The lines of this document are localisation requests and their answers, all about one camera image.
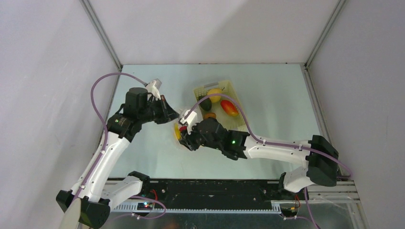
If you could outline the clear dotted zip bag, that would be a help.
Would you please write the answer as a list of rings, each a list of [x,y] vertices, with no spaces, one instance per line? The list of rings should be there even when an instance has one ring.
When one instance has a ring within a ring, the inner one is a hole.
[[[182,124],[180,120],[184,118],[189,111],[190,108],[178,109],[177,112],[179,113],[179,117],[175,119],[173,127],[175,140],[178,142],[178,144],[186,148],[189,147],[188,138],[192,133],[192,128],[189,127],[187,123]]]

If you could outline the red pomegranate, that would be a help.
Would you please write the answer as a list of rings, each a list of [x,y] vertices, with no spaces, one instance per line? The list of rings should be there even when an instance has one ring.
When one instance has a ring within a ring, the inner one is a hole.
[[[182,126],[182,127],[179,128],[179,131],[180,131],[180,132],[186,131],[186,130],[187,130],[187,127],[186,127],[186,126]]]

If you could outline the yellow banana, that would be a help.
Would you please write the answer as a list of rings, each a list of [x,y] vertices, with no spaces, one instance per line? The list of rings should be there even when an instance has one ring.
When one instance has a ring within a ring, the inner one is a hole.
[[[180,127],[181,127],[181,126],[179,126],[178,123],[174,123],[174,134],[175,134],[175,137],[176,137],[176,139],[177,139],[178,141],[181,140],[181,132],[179,131],[179,128],[180,128]]]

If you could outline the red mango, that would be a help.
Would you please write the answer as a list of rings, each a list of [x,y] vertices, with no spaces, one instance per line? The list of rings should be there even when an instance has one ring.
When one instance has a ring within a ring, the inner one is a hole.
[[[222,100],[220,102],[220,105],[227,115],[232,116],[232,117],[239,115],[238,109],[229,100]]]

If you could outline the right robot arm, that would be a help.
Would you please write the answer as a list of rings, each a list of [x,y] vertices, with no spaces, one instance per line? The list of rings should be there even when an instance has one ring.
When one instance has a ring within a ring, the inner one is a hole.
[[[191,151],[201,146],[219,150],[231,160],[264,158],[298,166],[280,176],[278,194],[291,199],[311,185],[334,187],[338,179],[337,150],[320,135],[309,141],[267,141],[249,132],[227,130],[216,119],[180,127],[179,143]]]

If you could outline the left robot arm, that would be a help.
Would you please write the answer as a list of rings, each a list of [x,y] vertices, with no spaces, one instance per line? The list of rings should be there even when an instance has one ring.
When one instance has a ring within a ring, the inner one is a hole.
[[[61,228],[76,228],[79,223],[99,229],[112,209],[136,195],[147,198],[151,186],[144,180],[148,176],[132,173],[104,192],[104,186],[116,162],[141,131],[142,125],[155,122],[165,124],[179,114],[167,103],[156,87],[130,88],[125,102],[104,125],[104,135],[86,169],[69,190],[60,190],[56,202],[65,213]]]

